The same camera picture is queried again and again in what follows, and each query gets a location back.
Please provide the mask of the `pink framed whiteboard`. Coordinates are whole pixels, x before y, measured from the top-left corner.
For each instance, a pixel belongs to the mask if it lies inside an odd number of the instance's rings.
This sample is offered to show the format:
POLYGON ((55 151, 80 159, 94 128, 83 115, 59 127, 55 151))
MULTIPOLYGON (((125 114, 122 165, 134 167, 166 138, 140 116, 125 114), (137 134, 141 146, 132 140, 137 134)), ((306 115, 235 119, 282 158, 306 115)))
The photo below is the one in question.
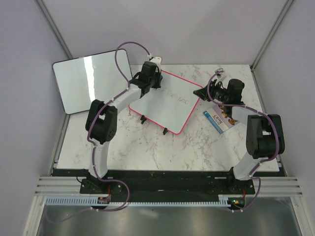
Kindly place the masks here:
POLYGON ((141 99, 132 102, 129 109, 178 135, 199 101, 193 92, 202 86, 164 70, 161 75, 161 87, 150 89, 141 99))

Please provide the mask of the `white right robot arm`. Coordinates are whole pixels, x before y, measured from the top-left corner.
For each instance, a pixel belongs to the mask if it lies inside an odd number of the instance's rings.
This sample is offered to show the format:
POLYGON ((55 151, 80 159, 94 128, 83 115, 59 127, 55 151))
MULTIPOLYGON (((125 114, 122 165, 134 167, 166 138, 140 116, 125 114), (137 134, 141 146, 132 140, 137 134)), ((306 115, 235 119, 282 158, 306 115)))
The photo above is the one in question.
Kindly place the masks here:
POLYGON ((247 152, 237 165, 229 171, 225 187, 230 193, 238 193, 243 182, 253 178, 254 173, 265 163, 274 160, 285 149, 284 132, 281 116, 266 114, 244 104, 242 90, 245 84, 238 79, 231 79, 228 87, 221 82, 210 80, 207 85, 208 100, 223 106, 224 112, 231 119, 246 125, 247 152))

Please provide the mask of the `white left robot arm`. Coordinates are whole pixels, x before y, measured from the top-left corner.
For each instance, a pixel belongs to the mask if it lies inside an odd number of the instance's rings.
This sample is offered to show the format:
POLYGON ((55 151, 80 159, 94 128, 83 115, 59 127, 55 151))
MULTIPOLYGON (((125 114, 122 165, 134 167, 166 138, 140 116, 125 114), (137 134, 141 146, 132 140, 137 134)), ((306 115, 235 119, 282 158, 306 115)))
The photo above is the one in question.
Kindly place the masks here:
POLYGON ((104 193, 108 188, 108 181, 103 178, 108 172, 108 149, 116 135, 118 115, 123 109, 129 108, 141 115, 142 121, 149 120, 164 128, 165 132, 178 135, 199 101, 193 91, 201 87, 146 61, 118 96, 107 103, 94 100, 85 125, 88 142, 93 145, 89 172, 95 178, 91 188, 96 193, 104 193))

